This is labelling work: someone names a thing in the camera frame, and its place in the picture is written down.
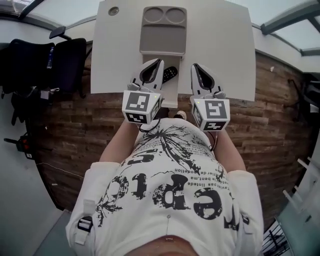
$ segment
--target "shoe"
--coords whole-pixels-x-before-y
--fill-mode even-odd
[[[176,114],[179,115],[179,116],[181,116],[183,120],[187,120],[187,114],[186,114],[186,112],[180,110],[180,111],[178,111]]]

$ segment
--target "white table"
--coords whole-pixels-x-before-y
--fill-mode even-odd
[[[139,51],[143,10],[176,6],[187,10],[186,53],[169,58],[178,75],[162,87],[163,107],[176,108],[177,95],[192,94],[191,65],[210,68],[223,83],[227,97],[255,100],[256,57],[248,9],[224,0],[106,0],[100,2],[93,37],[91,93],[122,93],[132,73],[152,59]],[[110,16],[108,11],[118,7]],[[165,58],[166,66],[171,63]]]

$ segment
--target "floor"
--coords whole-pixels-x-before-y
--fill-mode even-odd
[[[91,66],[90,59],[86,66]],[[257,53],[255,102],[230,100],[227,131],[247,171],[256,176],[265,228],[286,202],[283,189],[290,191],[302,172],[297,158],[305,159],[310,149],[311,129],[293,122],[295,109],[283,107],[298,97],[287,80],[299,83],[301,78],[294,69]],[[32,118],[31,125],[36,144],[52,149],[38,150],[36,162],[83,177],[91,163],[99,160],[124,118],[122,93],[90,94],[89,71],[84,71],[82,84],[85,99],[78,93],[57,97],[51,107]],[[179,96],[178,108],[194,122],[188,95]],[[83,179],[46,164],[38,169],[56,203],[71,211]]]
[[[289,203],[277,218],[294,256],[320,255],[319,220],[311,218],[306,222],[309,216],[307,212],[298,214]]]
[[[59,220],[47,234],[34,256],[76,256],[70,248],[66,235],[66,225],[71,213],[64,211]]]

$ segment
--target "small round hole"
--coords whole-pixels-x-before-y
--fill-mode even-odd
[[[112,8],[108,11],[108,13],[109,13],[110,16],[114,16],[114,15],[116,15],[118,12],[119,12],[119,7],[117,7],[117,6],[112,7]]]

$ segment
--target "white t-shirt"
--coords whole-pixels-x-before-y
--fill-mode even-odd
[[[131,156],[121,164],[93,163],[66,227],[69,244],[74,244],[88,199],[96,204],[95,255],[123,256],[172,235],[188,241],[200,256],[231,256],[240,222],[252,234],[248,255],[257,255],[263,219],[256,179],[242,170],[226,173],[209,145],[191,123],[164,118],[154,130],[138,135]]]

